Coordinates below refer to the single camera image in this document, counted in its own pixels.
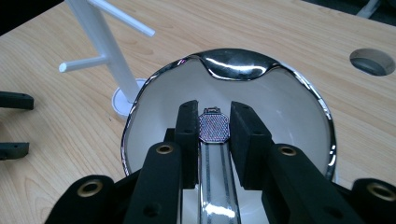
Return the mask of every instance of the wood grain surface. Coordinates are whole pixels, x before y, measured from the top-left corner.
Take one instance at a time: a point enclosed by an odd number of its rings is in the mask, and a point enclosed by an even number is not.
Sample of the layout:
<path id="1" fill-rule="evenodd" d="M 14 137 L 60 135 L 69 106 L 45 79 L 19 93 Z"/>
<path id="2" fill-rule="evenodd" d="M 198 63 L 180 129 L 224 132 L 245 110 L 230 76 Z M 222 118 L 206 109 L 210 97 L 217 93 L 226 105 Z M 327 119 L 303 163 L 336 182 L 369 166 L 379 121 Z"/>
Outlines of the wood grain surface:
<path id="1" fill-rule="evenodd" d="M 156 30 L 143 36 L 108 16 L 136 77 L 194 52 L 250 49 L 300 71 L 332 112 L 339 183 L 374 177 L 396 185 L 396 73 L 373 77 L 349 62 L 355 49 L 396 60 L 396 27 L 298 0 L 109 1 Z M 30 142 L 20 160 L 0 162 L 0 223 L 43 223 L 85 175 L 124 177 L 124 121 L 105 66 L 60 74 L 64 61 L 96 56 L 66 3 L 0 36 L 0 91 L 35 97 L 35 109 L 0 108 L 0 142 Z"/>

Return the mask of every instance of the white base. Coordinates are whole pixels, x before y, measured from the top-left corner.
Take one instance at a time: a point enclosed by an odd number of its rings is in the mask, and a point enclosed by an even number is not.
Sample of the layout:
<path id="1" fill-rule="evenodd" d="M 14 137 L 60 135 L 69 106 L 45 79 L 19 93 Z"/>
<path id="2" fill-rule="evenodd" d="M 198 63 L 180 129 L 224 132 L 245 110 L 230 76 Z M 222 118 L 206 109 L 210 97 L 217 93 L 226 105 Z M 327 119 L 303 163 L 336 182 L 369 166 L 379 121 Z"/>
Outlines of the white base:
<path id="1" fill-rule="evenodd" d="M 146 79 L 145 78 L 137 78 L 136 79 L 137 86 L 139 89 L 142 88 L 142 86 L 145 84 Z M 111 104 L 113 105 L 114 111 L 119 115 L 121 119 L 127 120 L 129 116 L 129 112 L 131 112 L 131 108 L 133 103 L 130 103 L 122 90 L 120 88 L 117 88 L 114 91 L 113 97 L 111 98 Z"/>

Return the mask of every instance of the black plastic part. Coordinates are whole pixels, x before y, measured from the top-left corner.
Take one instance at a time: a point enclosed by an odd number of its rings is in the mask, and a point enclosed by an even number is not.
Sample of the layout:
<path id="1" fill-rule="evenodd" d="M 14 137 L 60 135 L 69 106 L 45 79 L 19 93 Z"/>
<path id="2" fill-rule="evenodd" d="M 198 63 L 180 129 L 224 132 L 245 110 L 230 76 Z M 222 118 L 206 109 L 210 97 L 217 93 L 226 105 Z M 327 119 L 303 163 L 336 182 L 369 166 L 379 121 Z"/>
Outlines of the black plastic part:
<path id="1" fill-rule="evenodd" d="M 55 204 L 46 223 L 111 223 L 113 189 L 114 182 L 107 176 L 81 178 Z"/>
<path id="2" fill-rule="evenodd" d="M 165 137 L 163 138 L 164 142 L 175 142 L 175 129 L 169 128 L 166 129 Z"/>
<path id="3" fill-rule="evenodd" d="M 29 143 L 0 143 L 0 161 L 16 160 L 29 153 Z"/>
<path id="4" fill-rule="evenodd" d="M 336 183 L 333 183 L 333 182 L 332 182 L 332 186 L 338 191 L 338 193 L 341 196 L 343 196 L 344 200 L 347 203 L 351 204 L 351 201 L 350 201 L 350 189 L 346 189 L 346 188 L 344 188 L 344 187 L 342 187 L 340 185 L 337 185 Z"/>
<path id="5" fill-rule="evenodd" d="M 198 183 L 198 101 L 188 101 L 178 109 L 175 143 L 182 149 L 183 189 Z"/>
<path id="6" fill-rule="evenodd" d="M 248 105 L 231 102 L 231 153 L 244 189 L 262 189 L 264 155 L 274 142 L 256 112 Z"/>
<path id="7" fill-rule="evenodd" d="M 148 150 L 123 223 L 179 223 L 181 203 L 180 148 L 170 142 L 155 144 Z"/>
<path id="8" fill-rule="evenodd" d="M 355 181 L 350 203 L 366 223 L 396 223 L 396 188 L 384 181 L 372 178 Z"/>
<path id="9" fill-rule="evenodd" d="M 262 203 L 271 223 L 363 223 L 299 148 L 276 144 L 267 153 L 266 172 L 270 172 L 275 181 L 265 181 Z M 279 203 L 268 204 L 276 198 L 271 191 L 274 188 L 279 188 L 281 195 L 277 197 L 283 198 L 284 206 L 290 210 L 287 218 L 272 213 L 268 207 Z"/>
<path id="10" fill-rule="evenodd" d="M 35 99 L 28 94 L 0 91 L 0 107 L 32 110 L 34 103 Z"/>
<path id="11" fill-rule="evenodd" d="M 126 176 L 114 185 L 115 193 L 113 194 L 112 204 L 109 204 L 111 206 L 109 211 L 113 211 L 111 223 L 122 223 L 131 203 L 131 196 L 134 193 L 139 175 L 140 170 Z"/>

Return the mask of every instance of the black bracket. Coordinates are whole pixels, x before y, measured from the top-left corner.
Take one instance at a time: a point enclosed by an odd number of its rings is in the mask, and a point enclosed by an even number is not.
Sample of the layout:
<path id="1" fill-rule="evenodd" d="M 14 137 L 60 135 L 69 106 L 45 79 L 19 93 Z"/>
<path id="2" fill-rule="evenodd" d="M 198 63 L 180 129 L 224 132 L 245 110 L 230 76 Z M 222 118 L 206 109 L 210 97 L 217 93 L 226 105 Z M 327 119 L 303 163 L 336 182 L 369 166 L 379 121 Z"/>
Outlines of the black bracket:
<path id="1" fill-rule="evenodd" d="M 24 93 L 0 91 L 0 107 L 33 110 L 35 99 Z M 29 143 L 0 143 L 0 161 L 26 156 Z"/>
<path id="2" fill-rule="evenodd" d="M 262 190 L 270 223 L 396 223 L 396 188 L 359 179 L 352 190 L 327 180 L 297 147 L 274 144 L 253 108 L 232 102 L 231 152 L 244 189 Z"/>
<path id="3" fill-rule="evenodd" d="M 161 142 L 148 150 L 141 170 L 117 183 L 104 175 L 76 181 L 46 223 L 175 224 L 181 219 L 181 203 L 180 147 Z"/>

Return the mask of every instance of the reflective metal surface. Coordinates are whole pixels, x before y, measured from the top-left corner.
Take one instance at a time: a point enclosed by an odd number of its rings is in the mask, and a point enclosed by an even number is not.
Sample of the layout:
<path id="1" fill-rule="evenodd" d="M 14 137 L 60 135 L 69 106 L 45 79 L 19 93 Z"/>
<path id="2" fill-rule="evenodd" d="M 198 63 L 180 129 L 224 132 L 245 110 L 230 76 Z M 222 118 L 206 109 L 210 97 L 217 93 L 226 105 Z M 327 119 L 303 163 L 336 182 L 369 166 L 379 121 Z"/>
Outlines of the reflective metal surface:
<path id="1" fill-rule="evenodd" d="M 178 107 L 191 100 L 199 102 L 200 113 L 217 106 L 226 116 L 231 101 L 251 106 L 276 143 L 302 149 L 332 179 L 335 133 L 323 99 L 292 68 L 244 49 L 192 54 L 166 65 L 148 79 L 134 102 L 121 140 L 125 174 L 142 166 L 149 147 L 163 140 L 167 128 L 175 127 Z M 238 184 L 236 191 L 242 223 L 262 223 L 266 217 L 261 194 L 243 190 Z M 196 190 L 184 190 L 183 198 L 184 222 L 195 223 L 198 186 Z"/>
<path id="2" fill-rule="evenodd" d="M 241 223 L 228 139 L 230 121 L 217 107 L 199 117 L 199 223 Z"/>

